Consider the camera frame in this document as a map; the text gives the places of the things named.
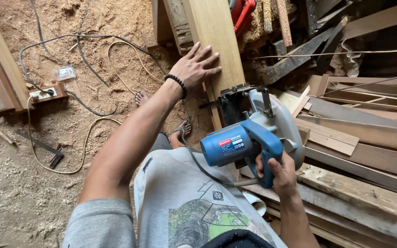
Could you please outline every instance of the sawdust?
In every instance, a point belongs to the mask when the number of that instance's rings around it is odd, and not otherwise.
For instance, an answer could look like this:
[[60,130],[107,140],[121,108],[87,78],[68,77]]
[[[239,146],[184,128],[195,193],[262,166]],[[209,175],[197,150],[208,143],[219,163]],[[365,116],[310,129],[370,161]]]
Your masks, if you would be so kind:
[[[62,34],[76,33],[83,17],[87,0],[36,0],[35,6],[41,20],[44,39]],[[82,32],[91,34],[116,34],[144,47],[141,30],[152,30],[150,0],[91,0]],[[15,59],[19,51],[38,42],[33,11],[28,1],[0,0],[0,30]],[[117,112],[110,116],[124,121],[137,107],[134,94],[130,93],[110,68],[106,52],[113,39],[82,40],[82,50],[92,67],[111,84],[105,86],[81,61],[74,38],[64,38],[47,43],[47,48],[59,59],[75,64],[82,101],[92,109],[108,113],[117,105]],[[163,51],[152,50],[162,67],[169,71],[175,61]],[[148,70],[158,78],[163,74],[154,61],[141,53]],[[155,93],[160,82],[148,77],[140,65],[134,50],[117,45],[111,51],[112,63],[121,77],[133,90]],[[53,71],[62,67],[43,50],[35,47],[24,53],[23,62],[30,77],[44,86],[56,83]],[[65,87],[73,91],[71,80]],[[206,109],[198,111],[200,98],[187,99],[187,107],[193,119],[193,133],[189,141],[199,148],[199,140],[210,133],[212,122]],[[177,105],[165,123],[172,131],[186,118],[185,109]],[[32,111],[33,137],[56,147],[62,144],[64,159],[57,170],[76,168],[82,158],[82,146],[90,124],[98,116],[90,113],[75,99],[67,102],[51,101]],[[35,161],[29,142],[15,131],[26,132],[26,114],[8,115],[0,119],[0,129],[13,138],[16,146],[8,145],[0,138],[0,244],[7,247],[56,247],[56,238],[63,239],[63,232],[74,209],[87,168],[75,175],[60,175],[42,169]],[[89,163],[117,125],[104,121],[98,123],[87,145],[86,163]],[[50,152],[37,149],[43,163],[52,157]]]
[[[264,0],[257,0],[257,7],[254,12],[252,12],[252,26],[251,29],[243,34],[243,40],[239,42],[240,53],[243,52],[244,48],[250,42],[256,42],[260,40],[261,37],[265,37],[271,32],[264,30],[264,19],[263,19],[263,2]],[[276,0],[269,0],[271,7],[271,17],[273,20],[278,20],[278,9]],[[290,0],[286,0],[286,8],[288,14],[292,14],[296,11],[296,6]]]

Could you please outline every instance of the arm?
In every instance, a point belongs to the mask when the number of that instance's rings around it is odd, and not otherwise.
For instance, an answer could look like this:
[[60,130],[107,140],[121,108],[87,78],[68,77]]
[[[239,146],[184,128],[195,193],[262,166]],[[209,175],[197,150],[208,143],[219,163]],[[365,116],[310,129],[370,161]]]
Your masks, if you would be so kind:
[[[318,242],[310,230],[303,200],[301,200],[297,189],[295,162],[285,151],[283,151],[282,163],[283,165],[280,165],[274,158],[268,161],[268,166],[275,175],[273,188],[280,197],[280,238],[289,248],[319,248]],[[256,164],[258,177],[262,178],[261,154],[258,155]]]
[[[172,68],[170,74],[180,78],[187,90],[221,71],[215,67],[219,54],[210,56],[211,47],[197,43]],[[134,111],[113,133],[91,163],[79,203],[98,198],[118,198],[130,202],[129,183],[157,138],[163,123],[182,97],[181,86],[168,79],[140,108]]]

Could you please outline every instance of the saw handle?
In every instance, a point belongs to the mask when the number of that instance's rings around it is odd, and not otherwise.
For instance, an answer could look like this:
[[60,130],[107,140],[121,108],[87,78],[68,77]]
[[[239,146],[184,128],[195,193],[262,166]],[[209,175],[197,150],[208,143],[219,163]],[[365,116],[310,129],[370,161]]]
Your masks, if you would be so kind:
[[[264,174],[264,177],[261,180],[261,187],[270,189],[273,187],[273,178],[275,176],[267,165],[267,162],[269,159],[274,158],[281,163],[281,158],[283,156],[283,145],[275,134],[251,120],[242,121],[240,124],[244,127],[248,135],[261,145]],[[255,164],[251,166],[251,170],[254,175],[257,176]]]

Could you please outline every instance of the beaded bracelet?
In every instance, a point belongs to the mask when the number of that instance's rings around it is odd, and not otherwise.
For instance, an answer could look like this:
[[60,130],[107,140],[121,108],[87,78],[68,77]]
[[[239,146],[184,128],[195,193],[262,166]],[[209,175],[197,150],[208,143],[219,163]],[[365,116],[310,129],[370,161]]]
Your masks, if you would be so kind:
[[185,87],[185,85],[183,84],[183,82],[180,80],[180,78],[174,76],[173,74],[167,74],[167,75],[165,76],[165,81],[166,81],[167,79],[173,79],[174,81],[176,81],[176,82],[179,83],[179,85],[182,87],[182,90],[183,90],[182,99],[185,99],[185,98],[186,98],[186,93],[187,93],[187,92],[186,92],[186,87]]

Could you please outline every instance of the foot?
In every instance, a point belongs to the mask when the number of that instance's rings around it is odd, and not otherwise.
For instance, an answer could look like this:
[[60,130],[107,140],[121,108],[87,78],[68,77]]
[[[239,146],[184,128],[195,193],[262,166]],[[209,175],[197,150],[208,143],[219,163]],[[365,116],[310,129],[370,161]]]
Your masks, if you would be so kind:
[[146,103],[149,100],[149,98],[150,97],[148,96],[148,94],[143,90],[141,92],[136,93],[136,98],[135,98],[136,105],[140,107],[142,104]]
[[[185,137],[191,133],[191,124],[187,121],[184,120],[178,127],[183,127],[185,130]],[[185,144],[181,142],[182,139],[182,132],[180,130],[173,132],[169,137],[169,142],[173,149],[179,148],[179,147],[185,147]]]

